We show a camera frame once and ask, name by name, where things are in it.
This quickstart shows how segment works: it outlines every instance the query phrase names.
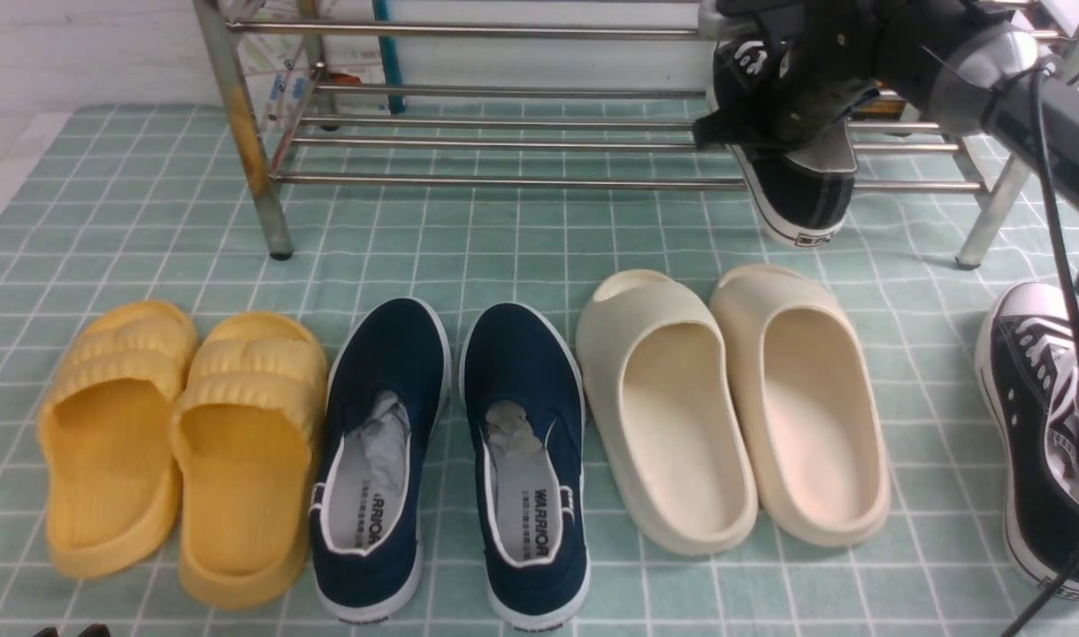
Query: navy blue canvas shoe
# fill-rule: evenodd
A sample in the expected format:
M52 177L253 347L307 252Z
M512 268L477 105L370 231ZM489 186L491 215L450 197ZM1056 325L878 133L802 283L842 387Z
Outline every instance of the navy blue canvas shoe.
M559 331L515 302L476 320L460 361L476 452L488 601L517 629L555 629L587 596L579 368Z
M422 462L450 367L441 320L399 298L359 323L331 368L309 517L320 601L339 620L386 620L418 591Z

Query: poster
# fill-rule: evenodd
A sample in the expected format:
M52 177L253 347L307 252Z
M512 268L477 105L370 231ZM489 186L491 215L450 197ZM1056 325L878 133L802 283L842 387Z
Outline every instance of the poster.
M318 0L322 17L373 21L370 0ZM256 19L291 21L300 16L296 0L268 0ZM332 81L352 84L384 84L378 37L325 37ZM264 130L282 130L300 104L308 80L308 59L299 36L249 33L237 52L252 97L252 111ZM341 97L342 112L386 110L384 95Z

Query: shoe insole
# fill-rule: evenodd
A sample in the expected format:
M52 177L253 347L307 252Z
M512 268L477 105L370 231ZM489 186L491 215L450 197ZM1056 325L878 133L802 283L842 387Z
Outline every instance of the shoe insole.
M206 404L185 412L189 551L203 568L251 575L290 553L304 505L309 448L279 410Z
M638 343L622 379L633 464L658 511L686 536L724 531L745 505L720 352L706 326L661 327Z
M771 443L795 504L817 524L861 517L883 467L846 330L818 311L784 311L763 339L763 372Z
M504 552L516 561L543 560L563 533L559 480L547 450L503 453L493 448L495 517Z
M402 467L395 472L405 477L406 450L390 459ZM349 434L342 439L342 456L333 467L334 476L328 479L330 489L328 531L334 548L370 548L390 532L401 513L405 485L387 484L377 479L366 458L363 439Z
M122 537L146 515L170 464L170 404L147 380L111 380L56 406L50 511L66 546Z

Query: metal shoe rack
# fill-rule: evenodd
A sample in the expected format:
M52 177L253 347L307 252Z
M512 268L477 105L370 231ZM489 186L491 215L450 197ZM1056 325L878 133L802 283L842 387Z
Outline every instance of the metal shoe rack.
M997 0L997 3L1020 9L1033 25L1033 35L1066 57L1066 73L1079 69L1079 24L1073 32L1057 27L1046 8L1047 0ZM550 150L550 152L603 152L603 153L692 153L692 145L679 141L617 141L579 140L516 140L457 137L385 137L345 136L333 134L298 135L302 126L382 125L411 126L426 130L624 130L625 132L686 132L687 120L534 120L534 118L459 118L459 117L405 117L405 116L341 116L336 108L338 96L435 96L473 98L513 98L513 100L692 100L704 98L702 91L681 90L614 90L614 89L551 89L501 87L500 85L387 85L333 83L326 65L324 40L326 36L343 37L479 37L479 39L545 39L593 41L706 41L697 27L613 27L613 26L555 26L555 25L491 25L409 22L338 22L318 17L316 0L297 0L300 19L254 19L263 0L235 0L231 8L221 8L221 0L193 0L201 29L208 49L214 73L228 112L229 126L236 141L249 193L252 194L261 229L268 241L270 257L291 257L292 245L288 221L285 219L277 186L282 184L329 184L363 186L460 186L504 187L505 189L663 189L663 190L742 190L747 185L739 178L685 178L685 179L582 179L572 177L468 177L429 176L428 174L333 174L292 170L291 152L298 146L337 146L337 148L391 148L391 149L495 149L495 150ZM694 19L697 4L694 3ZM286 126L279 145L265 153L257 118L252 112L248 86L237 56L242 37L254 32L301 36L310 65L300 106ZM890 91L884 91L883 100L899 100ZM909 113L916 116L911 106ZM960 248L956 261L960 267L979 267L983 255L1008 217L1015 198L1029 175L1024 162L1010 159L999 177L991 179L976 161L975 139L959 138L941 132L933 122L919 121L855 121L856 133L885 133L940 136L939 143L859 143L859 154L951 154L959 166L964 180L869 180L856 182L859 192L878 193L969 193L980 205L980 215L971 233Z

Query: blue pole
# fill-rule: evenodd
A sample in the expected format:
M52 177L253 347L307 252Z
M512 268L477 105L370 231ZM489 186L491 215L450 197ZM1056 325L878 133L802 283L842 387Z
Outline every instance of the blue pole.
M390 9L386 0L370 0L374 9L374 19L379 22L390 21ZM395 46L393 37L379 37L379 52L382 54L382 73L387 85L401 85L401 69L398 68L398 48ZM406 100L401 95L390 95L386 97L390 105L391 114L401 114L406 112Z

